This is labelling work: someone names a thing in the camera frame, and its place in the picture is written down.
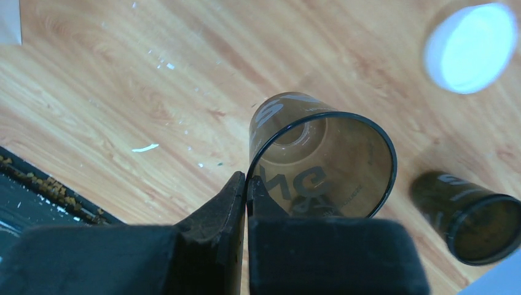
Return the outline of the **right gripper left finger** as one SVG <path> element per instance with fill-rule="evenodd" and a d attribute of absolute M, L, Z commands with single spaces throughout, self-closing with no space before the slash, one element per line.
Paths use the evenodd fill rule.
<path fill-rule="evenodd" d="M 174 225 L 40 226 L 1 261 L 2 294 L 239 294 L 245 175 Z"/>

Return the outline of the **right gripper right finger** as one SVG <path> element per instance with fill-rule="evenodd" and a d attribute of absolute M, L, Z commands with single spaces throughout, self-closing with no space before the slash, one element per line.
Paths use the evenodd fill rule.
<path fill-rule="evenodd" d="M 429 294 L 418 251 L 398 222 L 297 218 L 247 182 L 251 294 Z"/>

